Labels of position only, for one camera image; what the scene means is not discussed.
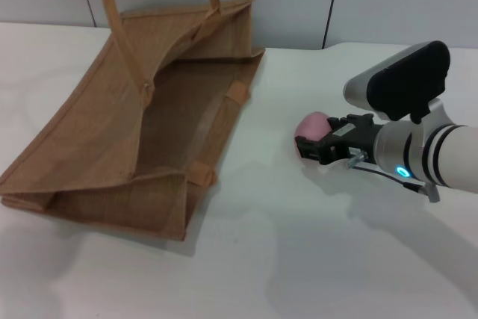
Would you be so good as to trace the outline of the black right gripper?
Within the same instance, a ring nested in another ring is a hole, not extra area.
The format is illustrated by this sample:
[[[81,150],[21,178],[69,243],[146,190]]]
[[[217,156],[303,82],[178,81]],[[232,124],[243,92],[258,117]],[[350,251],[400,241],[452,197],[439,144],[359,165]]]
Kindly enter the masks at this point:
[[[331,131],[326,136],[320,140],[296,136],[296,148],[301,158],[320,164],[352,158],[359,152],[367,154],[367,163],[376,164],[374,144],[382,125],[375,124],[373,120],[373,114],[328,117]]]

